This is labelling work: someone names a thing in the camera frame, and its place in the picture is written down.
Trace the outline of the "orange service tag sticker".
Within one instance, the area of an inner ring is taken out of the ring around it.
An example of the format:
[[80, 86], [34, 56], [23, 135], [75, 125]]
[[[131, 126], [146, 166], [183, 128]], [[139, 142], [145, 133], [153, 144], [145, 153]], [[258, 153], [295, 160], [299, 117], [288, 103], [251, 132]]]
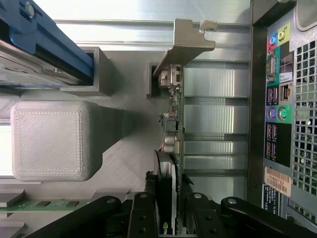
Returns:
[[278, 172], [270, 167], [265, 167], [264, 182], [279, 193], [287, 197], [291, 196], [292, 179], [288, 175]]

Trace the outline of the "green RAM stick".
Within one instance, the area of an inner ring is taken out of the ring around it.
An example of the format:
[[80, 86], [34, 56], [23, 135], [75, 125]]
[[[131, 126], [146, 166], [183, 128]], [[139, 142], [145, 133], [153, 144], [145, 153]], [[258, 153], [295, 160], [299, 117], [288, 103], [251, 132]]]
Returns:
[[24, 199], [17, 201], [6, 208], [0, 208], [0, 213], [15, 212], [49, 212], [49, 211], [74, 211], [89, 203], [88, 200], [34, 200]]

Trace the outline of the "grey printed parts rack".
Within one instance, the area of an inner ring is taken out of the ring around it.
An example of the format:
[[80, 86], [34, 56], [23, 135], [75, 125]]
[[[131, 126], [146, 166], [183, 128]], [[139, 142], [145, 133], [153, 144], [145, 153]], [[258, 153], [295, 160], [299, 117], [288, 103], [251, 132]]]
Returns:
[[[12, 203], [141, 192], [155, 168], [168, 100], [151, 96], [151, 72], [163, 52], [83, 50], [94, 59], [94, 85], [0, 96], [0, 196], [12, 193]], [[69, 212], [11, 218], [30, 233]]]

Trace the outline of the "black open PC case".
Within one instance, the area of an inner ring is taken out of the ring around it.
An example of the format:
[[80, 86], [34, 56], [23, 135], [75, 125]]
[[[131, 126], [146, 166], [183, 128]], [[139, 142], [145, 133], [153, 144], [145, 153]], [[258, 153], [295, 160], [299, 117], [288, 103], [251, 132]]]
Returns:
[[247, 197], [262, 206], [265, 167], [288, 175], [278, 215], [317, 233], [317, 0], [251, 0], [250, 10]]

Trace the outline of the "hard disk in blue caddy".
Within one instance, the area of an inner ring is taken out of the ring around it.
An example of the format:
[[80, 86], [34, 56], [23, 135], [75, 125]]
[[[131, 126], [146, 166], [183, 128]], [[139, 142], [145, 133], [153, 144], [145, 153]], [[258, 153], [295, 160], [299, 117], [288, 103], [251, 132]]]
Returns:
[[91, 86], [94, 59], [33, 0], [0, 0], [0, 88]]

